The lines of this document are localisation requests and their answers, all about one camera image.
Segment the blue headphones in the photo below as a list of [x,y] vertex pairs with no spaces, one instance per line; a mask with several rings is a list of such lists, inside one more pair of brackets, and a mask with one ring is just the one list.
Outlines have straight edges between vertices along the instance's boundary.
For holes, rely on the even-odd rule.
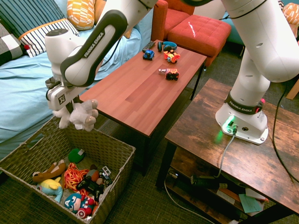
[[165,42],[158,42],[158,51],[161,52],[162,51],[162,46],[165,45],[163,47],[163,51],[170,51],[170,50],[175,50],[177,49],[177,44],[174,42],[170,42],[170,41],[165,41]]

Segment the wall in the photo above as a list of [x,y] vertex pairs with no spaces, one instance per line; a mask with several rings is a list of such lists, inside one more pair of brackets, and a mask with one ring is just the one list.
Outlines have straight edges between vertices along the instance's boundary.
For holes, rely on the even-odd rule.
[[213,0],[203,6],[195,7],[194,14],[221,19],[225,13],[225,8],[221,0]]

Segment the wicker basket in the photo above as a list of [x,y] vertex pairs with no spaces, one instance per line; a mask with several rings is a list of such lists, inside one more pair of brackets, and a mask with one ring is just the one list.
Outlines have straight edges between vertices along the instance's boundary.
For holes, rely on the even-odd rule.
[[[104,123],[104,120],[105,118],[99,117],[96,126],[100,126]],[[96,129],[93,129],[91,132],[78,131],[73,126],[59,129],[58,123],[59,119],[55,117],[49,120],[32,137],[0,161],[0,170],[23,183],[24,186],[37,193],[76,222],[102,224],[128,183],[135,148]],[[30,142],[41,134],[43,135],[42,138],[35,145],[29,147]],[[116,173],[109,192],[100,202],[95,214],[88,221],[79,218],[51,197],[32,186],[32,184],[35,184],[32,182],[32,173],[34,171],[48,169],[53,161],[59,161],[67,157],[73,148],[85,150],[86,157],[92,158],[93,161],[100,164],[107,165]]]

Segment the throw pillow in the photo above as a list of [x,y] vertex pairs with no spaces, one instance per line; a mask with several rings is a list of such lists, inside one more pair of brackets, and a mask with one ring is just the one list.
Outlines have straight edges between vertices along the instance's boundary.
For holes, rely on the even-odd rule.
[[299,25],[299,5],[289,3],[284,7],[283,12],[288,23]]
[[95,0],[68,0],[67,18],[78,30],[88,30],[94,25]]
[[[95,1],[95,5],[94,5],[94,17],[95,17],[95,21],[94,23],[97,24],[97,22],[99,21],[100,19],[100,16],[102,15],[102,12],[103,12],[103,9],[104,9],[104,6],[106,4],[106,0],[96,0]],[[128,30],[128,32],[126,32],[124,34],[124,36],[129,39],[130,36],[131,36],[131,33],[132,33],[132,29],[131,28],[130,30]]]
[[282,2],[282,0],[278,0],[278,4],[279,4],[279,7],[281,9],[281,11],[284,9],[284,3]]
[[65,28],[78,35],[54,0],[0,0],[0,19],[11,28],[34,57],[46,51],[45,35],[54,29]]
[[9,31],[7,25],[0,21],[0,65],[23,55],[24,47]]

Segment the green toy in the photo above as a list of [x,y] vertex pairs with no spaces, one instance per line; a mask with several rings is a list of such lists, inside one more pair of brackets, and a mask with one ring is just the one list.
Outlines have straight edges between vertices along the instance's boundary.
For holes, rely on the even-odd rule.
[[71,150],[71,152],[69,153],[69,161],[70,162],[80,162],[82,159],[84,158],[84,150],[83,149],[78,149],[75,148],[73,150]]

